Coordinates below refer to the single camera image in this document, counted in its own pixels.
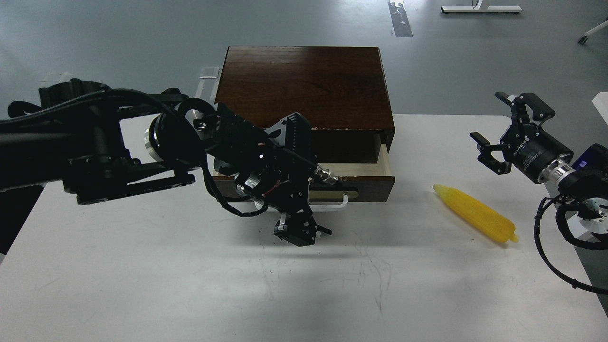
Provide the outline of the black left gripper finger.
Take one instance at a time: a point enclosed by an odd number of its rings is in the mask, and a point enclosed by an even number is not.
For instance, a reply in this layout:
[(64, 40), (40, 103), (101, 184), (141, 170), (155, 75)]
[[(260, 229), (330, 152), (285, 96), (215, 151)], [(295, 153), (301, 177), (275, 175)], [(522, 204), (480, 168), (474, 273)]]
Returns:
[(279, 220), (274, 227), (274, 235), (286, 240), (293, 245), (301, 245), (299, 234), (301, 232), (301, 221), (289, 214), (280, 214)]
[(317, 238), (333, 235), (333, 231), (330, 228), (319, 225), (313, 216), (295, 218), (294, 223), (294, 244), (297, 247), (311, 246), (315, 244)]

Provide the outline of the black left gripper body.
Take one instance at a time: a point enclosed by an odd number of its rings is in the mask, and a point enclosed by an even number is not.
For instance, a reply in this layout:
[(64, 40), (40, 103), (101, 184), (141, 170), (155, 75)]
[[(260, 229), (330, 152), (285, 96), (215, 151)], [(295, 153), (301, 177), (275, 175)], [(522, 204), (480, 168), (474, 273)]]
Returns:
[(317, 228), (308, 204), (310, 182), (339, 187), (329, 169), (274, 143), (259, 143), (253, 159), (235, 173), (237, 190), (286, 214), (286, 228)]

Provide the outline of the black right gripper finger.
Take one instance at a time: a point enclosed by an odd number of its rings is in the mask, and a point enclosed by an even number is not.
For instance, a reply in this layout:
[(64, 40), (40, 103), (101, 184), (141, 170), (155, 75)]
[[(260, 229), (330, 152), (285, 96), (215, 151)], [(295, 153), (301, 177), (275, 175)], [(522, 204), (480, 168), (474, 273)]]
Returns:
[(541, 100), (535, 93), (508, 95), (504, 92), (496, 92), (494, 96), (509, 106), (511, 123), (515, 126), (527, 125), (532, 122), (542, 125), (556, 115), (554, 109)]
[(496, 174), (508, 174), (511, 172), (511, 163), (508, 161), (499, 161), (493, 157), (495, 151), (505, 152), (509, 149), (509, 145), (500, 143), (492, 145), (479, 132), (471, 132), (469, 135), (477, 143), (477, 149), (480, 152), (477, 160), (484, 166), (489, 168)]

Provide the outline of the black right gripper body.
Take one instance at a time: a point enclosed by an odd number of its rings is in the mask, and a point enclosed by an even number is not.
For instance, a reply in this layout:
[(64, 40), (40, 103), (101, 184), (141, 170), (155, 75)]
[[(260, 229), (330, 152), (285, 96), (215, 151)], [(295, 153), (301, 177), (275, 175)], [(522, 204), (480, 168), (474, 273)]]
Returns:
[(509, 146), (503, 152), (504, 160), (513, 164), (535, 184), (549, 180), (545, 169), (554, 160), (570, 162), (573, 158), (573, 151), (569, 147), (534, 123), (511, 125), (500, 142)]

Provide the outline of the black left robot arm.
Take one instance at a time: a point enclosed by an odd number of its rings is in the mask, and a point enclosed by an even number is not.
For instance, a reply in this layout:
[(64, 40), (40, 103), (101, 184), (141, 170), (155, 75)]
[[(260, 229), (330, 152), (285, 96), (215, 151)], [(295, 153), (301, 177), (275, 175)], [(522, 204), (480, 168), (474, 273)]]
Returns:
[(2, 191), (61, 181), (79, 204), (102, 203), (193, 184), (200, 168), (224, 210), (278, 211), (278, 238), (303, 247), (332, 234), (313, 217), (310, 185), (341, 182), (318, 164), (300, 113), (263, 129), (176, 87), (150, 95), (76, 78), (39, 97), (10, 103), (1, 121)]

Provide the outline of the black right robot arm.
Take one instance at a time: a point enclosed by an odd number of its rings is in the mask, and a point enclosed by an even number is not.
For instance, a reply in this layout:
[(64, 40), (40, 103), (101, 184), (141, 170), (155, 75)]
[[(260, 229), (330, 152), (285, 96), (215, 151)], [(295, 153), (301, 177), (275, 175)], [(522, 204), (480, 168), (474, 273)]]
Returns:
[(556, 113), (534, 93), (514, 96), (504, 92), (495, 97), (509, 106), (511, 125), (492, 145), (480, 133), (471, 138), (477, 143), (478, 160), (497, 174), (507, 174), (514, 165), (535, 184), (551, 181), (569, 203), (556, 212), (556, 223), (567, 242), (588, 250), (607, 249), (607, 228), (592, 228), (597, 242), (577, 239), (571, 234), (565, 214), (577, 212), (584, 221), (607, 218), (607, 149), (593, 145), (571, 165), (573, 152), (547, 133), (542, 125)]

